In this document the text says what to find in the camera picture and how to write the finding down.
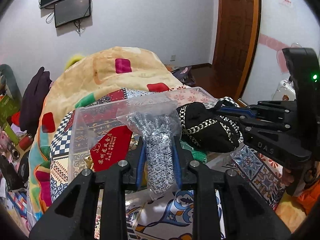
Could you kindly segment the orange sleeve forearm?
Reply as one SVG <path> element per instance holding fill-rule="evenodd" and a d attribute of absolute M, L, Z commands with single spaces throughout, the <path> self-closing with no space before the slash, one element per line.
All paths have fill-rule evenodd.
<path fill-rule="evenodd" d="M 297 202 L 304 208 L 305 213 L 308 215 L 317 202 L 320 195 L 319 180 L 309 189 L 305 190 L 298 198 Z"/>

